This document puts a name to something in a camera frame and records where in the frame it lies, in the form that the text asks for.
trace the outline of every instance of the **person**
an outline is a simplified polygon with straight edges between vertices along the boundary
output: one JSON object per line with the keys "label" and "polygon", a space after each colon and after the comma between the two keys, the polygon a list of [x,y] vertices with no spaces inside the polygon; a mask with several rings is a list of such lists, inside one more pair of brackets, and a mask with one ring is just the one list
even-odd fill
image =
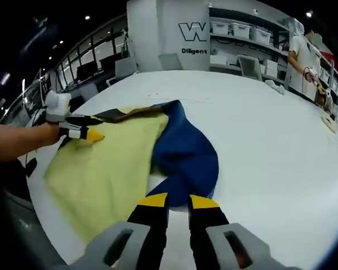
{"label": "person", "polygon": [[59,126],[55,123],[29,128],[0,125],[0,161],[15,160],[40,147],[53,145],[59,138]]}
{"label": "person", "polygon": [[310,30],[305,35],[296,35],[290,41],[288,62],[293,67],[290,79],[290,87],[304,94],[312,101],[315,100],[317,87],[314,80],[320,85],[317,78],[306,74],[309,69],[314,68],[317,74],[321,70],[320,52],[313,46],[313,43],[321,42],[321,36]]}

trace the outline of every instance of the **human arm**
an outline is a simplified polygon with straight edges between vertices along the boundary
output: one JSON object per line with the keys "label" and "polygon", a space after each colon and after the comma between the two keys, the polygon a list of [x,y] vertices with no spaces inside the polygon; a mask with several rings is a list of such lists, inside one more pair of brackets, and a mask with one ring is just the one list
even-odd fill
{"label": "human arm", "polygon": [[[298,71],[300,74],[305,74],[305,67],[301,66],[298,61],[298,54],[300,53],[300,37],[293,37],[290,42],[290,48],[288,53],[288,62],[292,65],[292,67]],[[305,79],[310,83],[313,82],[313,78],[307,74]]]}
{"label": "human arm", "polygon": [[60,138],[57,124],[44,123],[38,127],[17,128],[0,125],[0,161],[10,161]]}

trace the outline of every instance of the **white chair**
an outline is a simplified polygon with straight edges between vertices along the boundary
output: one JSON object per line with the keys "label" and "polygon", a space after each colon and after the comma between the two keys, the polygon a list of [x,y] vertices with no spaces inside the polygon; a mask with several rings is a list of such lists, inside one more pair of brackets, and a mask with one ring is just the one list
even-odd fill
{"label": "white chair", "polygon": [[258,58],[246,55],[238,55],[238,60],[242,69],[243,77],[259,80],[261,82],[263,81]]}
{"label": "white chair", "polygon": [[122,80],[137,72],[134,57],[126,57],[115,62],[115,78]]}
{"label": "white chair", "polygon": [[165,53],[159,55],[159,61],[163,70],[183,70],[177,53]]}

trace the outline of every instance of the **hand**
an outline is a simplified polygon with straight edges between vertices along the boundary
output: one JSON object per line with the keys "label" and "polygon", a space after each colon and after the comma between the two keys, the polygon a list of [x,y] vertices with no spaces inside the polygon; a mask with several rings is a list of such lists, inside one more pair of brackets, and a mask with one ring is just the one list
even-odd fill
{"label": "hand", "polygon": [[44,145],[53,145],[60,139],[60,128],[57,123],[44,123],[39,126]]}
{"label": "hand", "polygon": [[304,75],[304,78],[305,78],[305,80],[306,80],[307,82],[310,82],[310,83],[314,82],[314,78],[313,78],[312,75],[310,75],[309,73],[306,73],[306,74]]}

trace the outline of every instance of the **white tabletop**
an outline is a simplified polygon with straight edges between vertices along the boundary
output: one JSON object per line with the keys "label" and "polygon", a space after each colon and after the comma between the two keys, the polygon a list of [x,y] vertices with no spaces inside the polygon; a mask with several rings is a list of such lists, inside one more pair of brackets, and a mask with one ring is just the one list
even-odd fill
{"label": "white tabletop", "polygon": [[[217,151],[219,178],[213,199],[228,221],[269,244],[272,256],[284,265],[315,267],[338,238],[338,135],[321,120],[325,113],[265,83],[206,71],[136,74],[76,112],[93,115],[176,99]],[[43,229],[69,264],[83,254],[85,245],[43,181],[59,144],[38,151],[28,186]],[[151,187],[157,183],[150,180]],[[161,269],[195,269],[189,237],[188,214],[171,210]]]}

